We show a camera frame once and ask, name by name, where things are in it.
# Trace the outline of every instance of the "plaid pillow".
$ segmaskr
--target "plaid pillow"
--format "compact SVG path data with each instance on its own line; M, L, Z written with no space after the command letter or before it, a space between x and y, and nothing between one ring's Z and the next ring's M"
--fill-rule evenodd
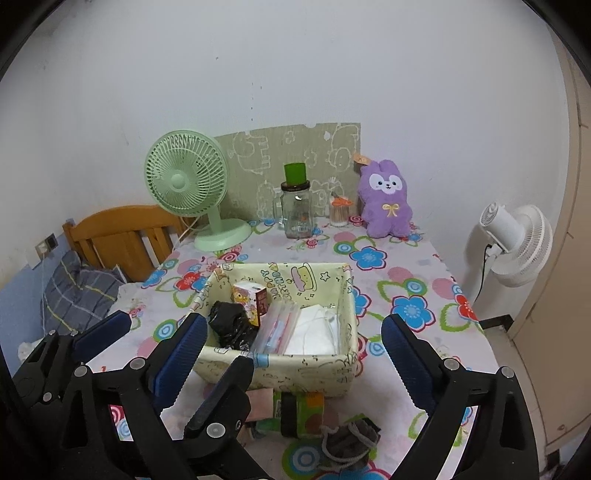
M110 270L98 270L80 261L71 250L61 259L41 300L46 330L83 332L106 317L123 282Z

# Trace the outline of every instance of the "wall outlet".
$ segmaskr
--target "wall outlet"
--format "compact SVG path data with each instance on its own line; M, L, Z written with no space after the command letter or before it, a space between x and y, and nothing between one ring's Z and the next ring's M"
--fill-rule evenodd
M43 260L45 257L49 255L49 253L57 247L57 239L55 234L51 234L48 236L43 242L39 242L35 245L35 251L39 256L39 260Z

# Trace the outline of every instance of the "plush toy face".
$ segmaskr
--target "plush toy face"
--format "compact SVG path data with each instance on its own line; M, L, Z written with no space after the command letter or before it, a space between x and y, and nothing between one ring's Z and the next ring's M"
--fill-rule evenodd
M369 186L374 190L381 190L386 195L392 195L397 190L402 190L402 180L397 175L372 173L369 176Z

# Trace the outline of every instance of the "floral tablecloth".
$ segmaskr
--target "floral tablecloth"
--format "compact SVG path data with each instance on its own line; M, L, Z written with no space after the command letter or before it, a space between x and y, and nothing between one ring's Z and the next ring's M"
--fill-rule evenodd
M335 426L363 414L377 424L382 437L370 455L369 465L361 471L342 472L340 477L388 479L417 438L426 414L414 407L385 352L381 322L386 315L398 313L442 357L452 356L466 368L495 372L495 357L466 297L421 229L414 225L408 238L372 239L361 222L338 229L320 220L312 238L300 241L287 239L270 221L251 225L252 235L241 245L212 254L197 252L191 243L184 243L143 285L122 287L113 308L130 312L134 320L132 332L89 366L104 371L120 368L137 355L147 356L160 340L174 333L176 319L186 313L207 277L223 262L348 262L359 325L359 368L349 394L326 401L324 422ZM162 303L157 299L164 298L164 294L167 301ZM173 438L182 437L184 425L209 388L192 372L175 405L164 410L162 419ZM472 408L466 409L439 478L453 475L473 414ZM129 439L120 407L113 407L113 417L121 439ZM339 477L337 473L317 470L318 441L268 435L254 440L247 449L276 479Z

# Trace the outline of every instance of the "blue gripper pad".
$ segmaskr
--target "blue gripper pad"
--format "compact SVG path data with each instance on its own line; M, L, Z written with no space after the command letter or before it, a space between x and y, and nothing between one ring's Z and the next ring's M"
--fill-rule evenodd
M150 355L158 358L158 354L167 354L166 342L177 342L167 358L163 359L162 367L151 365L148 371L148 388L154 394L152 404L157 410L171 407L176 401L185 380L197 361L205 340L207 340L207 320L198 313L187 315L175 334L158 344Z
M123 337L130 328L129 314L117 310L84 333L76 335L72 342L72 359L75 362L90 361Z
M414 342L424 341L414 337L402 318L397 316L399 321L394 322L393 317L390 315L382 322L382 342L414 405L431 416L437 405L433 396L433 376L410 343L413 338Z

